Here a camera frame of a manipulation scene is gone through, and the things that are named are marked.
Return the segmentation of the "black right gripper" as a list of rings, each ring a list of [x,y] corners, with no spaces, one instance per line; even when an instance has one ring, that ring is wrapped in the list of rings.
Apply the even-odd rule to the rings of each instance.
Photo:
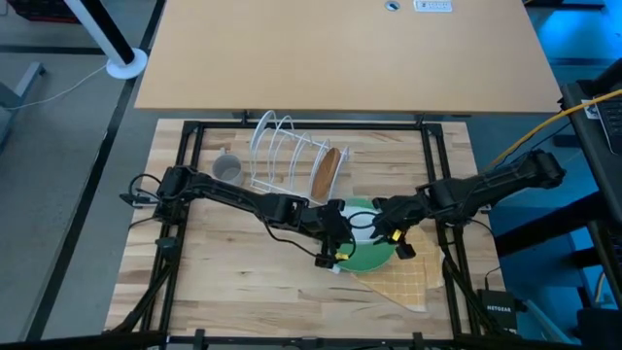
[[[428,216],[428,200],[423,195],[375,197],[372,205],[379,213],[387,213],[386,223],[377,223],[369,239],[373,242],[400,242],[408,230]]]

